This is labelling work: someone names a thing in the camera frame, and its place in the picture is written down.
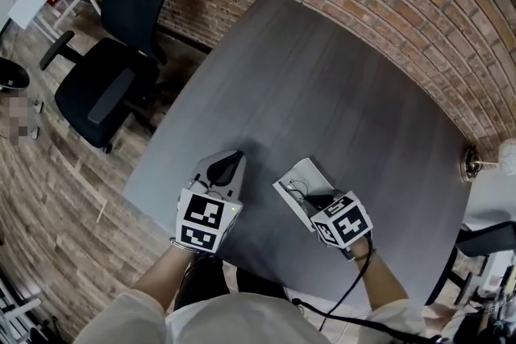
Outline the black office chair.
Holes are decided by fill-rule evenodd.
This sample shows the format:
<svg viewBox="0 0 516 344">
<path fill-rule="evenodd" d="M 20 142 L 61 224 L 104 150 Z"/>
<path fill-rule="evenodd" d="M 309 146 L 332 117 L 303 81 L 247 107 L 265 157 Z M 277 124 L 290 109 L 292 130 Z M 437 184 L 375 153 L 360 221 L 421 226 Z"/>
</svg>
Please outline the black office chair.
<svg viewBox="0 0 516 344">
<path fill-rule="evenodd" d="M 40 60 L 40 69 L 57 56 L 74 66 L 60 83 L 55 103 L 69 125 L 91 146 L 108 154 L 111 140 L 129 115 L 154 133 L 144 111 L 173 81 L 160 82 L 164 50 L 156 41 L 156 23 L 164 0 L 102 0 L 101 23 L 108 32 L 82 55 L 69 46 L 66 31 Z"/>
<path fill-rule="evenodd" d="M 460 230 L 443 272 L 425 306 L 430 306 L 435 302 L 447 281 L 451 281 L 460 288 L 460 293 L 454 302 L 455 305 L 460 303 L 468 287 L 472 286 L 473 274 L 471 272 L 463 279 L 453 271 L 459 251 L 469 258 L 516 251 L 516 222 L 502 222 L 480 230 Z"/>
</svg>

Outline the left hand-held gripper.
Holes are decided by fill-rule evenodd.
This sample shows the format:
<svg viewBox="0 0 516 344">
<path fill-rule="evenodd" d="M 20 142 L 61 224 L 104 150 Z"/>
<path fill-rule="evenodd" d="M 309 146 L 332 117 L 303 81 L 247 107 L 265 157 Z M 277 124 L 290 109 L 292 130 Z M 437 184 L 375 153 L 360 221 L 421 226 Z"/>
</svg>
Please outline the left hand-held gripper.
<svg viewBox="0 0 516 344">
<path fill-rule="evenodd" d="M 206 254 L 217 252 L 243 208 L 231 197 L 240 193 L 246 164 L 240 150 L 220 151 L 198 162 L 198 180 L 181 190 L 177 202 L 176 244 Z"/>
</svg>

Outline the white glasses case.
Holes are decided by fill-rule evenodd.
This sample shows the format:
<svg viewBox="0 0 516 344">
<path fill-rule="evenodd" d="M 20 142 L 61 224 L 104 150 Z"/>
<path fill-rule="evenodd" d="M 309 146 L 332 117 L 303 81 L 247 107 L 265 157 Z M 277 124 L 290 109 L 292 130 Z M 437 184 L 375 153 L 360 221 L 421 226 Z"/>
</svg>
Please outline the white glasses case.
<svg viewBox="0 0 516 344">
<path fill-rule="evenodd" d="M 273 183 L 273 187 L 301 222 L 302 211 L 300 208 L 300 202 L 293 198 L 286 190 L 286 186 L 290 180 L 303 181 L 309 188 L 308 194 L 332 193 L 335 196 L 335 189 L 316 168 L 310 158 L 305 158 L 297 162 L 289 171 Z M 326 206 L 315 207 L 318 208 L 319 211 L 326 208 Z M 307 229 L 312 233 L 315 232 L 314 227 Z"/>
</svg>

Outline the person's left forearm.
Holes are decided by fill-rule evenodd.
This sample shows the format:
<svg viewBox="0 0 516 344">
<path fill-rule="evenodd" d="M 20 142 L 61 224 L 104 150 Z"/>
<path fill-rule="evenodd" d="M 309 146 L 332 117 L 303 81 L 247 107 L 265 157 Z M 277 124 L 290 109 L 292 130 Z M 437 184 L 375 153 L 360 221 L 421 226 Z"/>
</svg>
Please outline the person's left forearm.
<svg viewBox="0 0 516 344">
<path fill-rule="evenodd" d="M 166 312 L 176 296 L 186 269 L 196 255 L 195 251 L 171 244 L 131 288 L 155 299 Z"/>
</svg>

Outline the brass lamp with white globe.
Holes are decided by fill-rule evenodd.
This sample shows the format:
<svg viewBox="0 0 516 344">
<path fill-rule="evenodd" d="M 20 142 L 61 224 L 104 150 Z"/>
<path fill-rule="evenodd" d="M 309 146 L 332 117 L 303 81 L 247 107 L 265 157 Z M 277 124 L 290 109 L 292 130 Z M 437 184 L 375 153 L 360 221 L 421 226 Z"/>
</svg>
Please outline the brass lamp with white globe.
<svg viewBox="0 0 516 344">
<path fill-rule="evenodd" d="M 484 166 L 494 166 L 507 176 L 516 175 L 516 138 L 503 141 L 497 151 L 497 161 L 486 161 L 476 146 L 467 147 L 460 161 L 460 173 L 465 182 L 472 182 Z"/>
</svg>

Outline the person's white shirt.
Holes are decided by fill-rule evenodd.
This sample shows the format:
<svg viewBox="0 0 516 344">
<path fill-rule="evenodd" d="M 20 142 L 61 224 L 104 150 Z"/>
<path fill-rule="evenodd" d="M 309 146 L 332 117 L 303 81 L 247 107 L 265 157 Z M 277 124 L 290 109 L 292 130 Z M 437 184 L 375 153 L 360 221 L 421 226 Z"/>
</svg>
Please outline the person's white shirt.
<svg viewBox="0 0 516 344">
<path fill-rule="evenodd" d="M 73 344 L 330 344 L 287 300 L 230 293 L 169 316 L 148 294 L 129 290 L 102 310 Z"/>
</svg>

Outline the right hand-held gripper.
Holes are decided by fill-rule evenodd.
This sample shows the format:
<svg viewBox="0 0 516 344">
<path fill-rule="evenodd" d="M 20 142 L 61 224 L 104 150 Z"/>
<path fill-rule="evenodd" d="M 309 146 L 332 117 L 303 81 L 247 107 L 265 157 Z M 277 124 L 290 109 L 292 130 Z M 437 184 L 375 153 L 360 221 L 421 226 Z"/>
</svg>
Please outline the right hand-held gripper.
<svg viewBox="0 0 516 344">
<path fill-rule="evenodd" d="M 327 206 L 319 212 L 315 206 Z M 301 220 L 315 229 L 320 241 L 329 247 L 346 249 L 373 228 L 372 221 L 353 191 L 335 201 L 332 193 L 308 194 L 300 201 Z"/>
</svg>

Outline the person's right forearm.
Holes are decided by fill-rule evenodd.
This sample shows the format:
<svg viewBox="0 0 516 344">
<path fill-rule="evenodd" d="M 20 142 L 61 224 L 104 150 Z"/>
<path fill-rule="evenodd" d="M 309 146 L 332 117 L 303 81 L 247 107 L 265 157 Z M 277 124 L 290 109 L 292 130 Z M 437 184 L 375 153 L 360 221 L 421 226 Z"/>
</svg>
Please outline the person's right forearm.
<svg viewBox="0 0 516 344">
<path fill-rule="evenodd" d="M 372 310 L 409 298 L 406 290 L 383 259 L 369 246 L 366 237 L 357 239 L 350 248 L 355 256 L 356 266 L 362 273 L 362 280 Z"/>
</svg>

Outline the dark grey wooden table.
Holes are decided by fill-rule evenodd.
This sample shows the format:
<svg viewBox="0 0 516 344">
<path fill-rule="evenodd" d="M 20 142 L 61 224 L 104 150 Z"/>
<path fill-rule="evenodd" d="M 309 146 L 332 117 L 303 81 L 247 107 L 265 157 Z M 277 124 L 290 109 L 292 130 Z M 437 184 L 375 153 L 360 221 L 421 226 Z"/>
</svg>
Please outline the dark grey wooden table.
<svg viewBox="0 0 516 344">
<path fill-rule="evenodd" d="M 172 104 L 123 195 L 173 232 L 196 164 L 240 149 L 243 210 L 219 256 L 295 291 L 366 308 L 356 266 L 318 241 L 273 187 L 310 158 L 333 187 L 358 196 L 374 247 L 420 306 L 463 221 L 467 146 L 435 101 L 377 50 L 294 0 L 257 0 Z"/>
</svg>

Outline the person's black trousers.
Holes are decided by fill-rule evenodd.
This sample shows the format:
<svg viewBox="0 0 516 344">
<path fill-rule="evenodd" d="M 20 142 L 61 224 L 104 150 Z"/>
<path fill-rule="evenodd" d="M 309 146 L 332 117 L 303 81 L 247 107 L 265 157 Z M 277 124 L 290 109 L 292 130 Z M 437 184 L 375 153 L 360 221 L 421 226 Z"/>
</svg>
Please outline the person's black trousers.
<svg viewBox="0 0 516 344">
<path fill-rule="evenodd" d="M 242 268 L 236 270 L 236 281 L 238 292 L 289 299 L 281 285 Z M 223 261 L 214 256 L 196 255 L 180 283 L 173 310 L 229 293 L 223 272 Z"/>
</svg>

